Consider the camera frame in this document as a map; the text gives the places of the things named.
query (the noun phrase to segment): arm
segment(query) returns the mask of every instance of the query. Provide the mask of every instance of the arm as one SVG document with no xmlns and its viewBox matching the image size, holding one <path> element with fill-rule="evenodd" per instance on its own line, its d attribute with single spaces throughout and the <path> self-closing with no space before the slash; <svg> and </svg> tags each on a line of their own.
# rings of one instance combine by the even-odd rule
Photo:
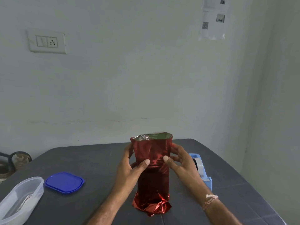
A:
<svg viewBox="0 0 300 225">
<path fill-rule="evenodd" d="M 178 178 L 192 192 L 198 204 L 203 208 L 209 200 L 206 195 L 211 195 L 212 192 L 202 181 L 192 157 L 183 147 L 174 143 L 171 152 L 178 156 L 164 156 L 163 160 L 174 170 Z M 178 166 L 174 161 L 180 162 L 182 165 Z M 242 225 L 219 199 L 207 205 L 205 213 L 213 225 Z"/>
<path fill-rule="evenodd" d="M 115 215 L 133 190 L 139 176 L 150 163 L 150 160 L 147 159 L 141 162 L 137 168 L 134 168 L 136 163 L 129 164 L 132 154 L 133 148 L 130 144 L 124 150 L 122 160 L 118 166 L 117 178 L 110 195 L 87 225 L 110 225 L 113 222 Z"/>
</svg>

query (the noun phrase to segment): blue tape dispenser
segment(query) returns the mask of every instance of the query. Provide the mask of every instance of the blue tape dispenser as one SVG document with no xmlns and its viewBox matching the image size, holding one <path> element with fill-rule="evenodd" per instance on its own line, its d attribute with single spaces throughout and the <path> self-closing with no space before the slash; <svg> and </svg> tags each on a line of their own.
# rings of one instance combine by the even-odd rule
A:
<svg viewBox="0 0 300 225">
<path fill-rule="evenodd" d="M 211 177 L 208 177 L 206 175 L 200 155 L 193 154 L 193 153 L 190 153 L 189 155 L 193 158 L 195 165 L 197 167 L 198 173 L 199 173 L 200 177 L 202 178 L 202 180 L 204 181 L 205 185 L 212 191 L 212 179 L 211 179 Z"/>
</svg>

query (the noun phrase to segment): red wrapped package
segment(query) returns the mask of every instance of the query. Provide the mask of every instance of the red wrapped package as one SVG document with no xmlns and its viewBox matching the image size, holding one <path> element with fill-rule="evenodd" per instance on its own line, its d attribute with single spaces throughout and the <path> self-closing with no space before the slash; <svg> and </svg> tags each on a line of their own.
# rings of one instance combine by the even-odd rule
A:
<svg viewBox="0 0 300 225">
<path fill-rule="evenodd" d="M 169 167 L 163 156 L 170 156 L 173 135 L 167 132 L 131 138 L 137 166 L 145 159 L 150 164 L 140 175 L 132 205 L 148 216 L 164 214 L 172 207 L 169 200 Z"/>
</svg>

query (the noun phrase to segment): qr code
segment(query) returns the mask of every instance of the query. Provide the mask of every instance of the qr code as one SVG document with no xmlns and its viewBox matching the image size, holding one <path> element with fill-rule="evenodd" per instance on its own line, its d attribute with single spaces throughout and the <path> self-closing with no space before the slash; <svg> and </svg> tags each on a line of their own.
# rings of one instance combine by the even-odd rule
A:
<svg viewBox="0 0 300 225">
<path fill-rule="evenodd" d="M 208 22 L 203 22 L 202 29 L 208 29 Z"/>
</svg>

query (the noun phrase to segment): clear plastic container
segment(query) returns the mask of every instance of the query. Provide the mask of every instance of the clear plastic container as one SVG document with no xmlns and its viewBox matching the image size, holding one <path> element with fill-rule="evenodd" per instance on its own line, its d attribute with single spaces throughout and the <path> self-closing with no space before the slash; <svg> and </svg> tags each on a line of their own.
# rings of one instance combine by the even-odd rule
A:
<svg viewBox="0 0 300 225">
<path fill-rule="evenodd" d="M 43 178 L 33 177 L 16 185 L 0 203 L 0 225 L 24 224 L 44 193 L 43 183 Z"/>
</svg>

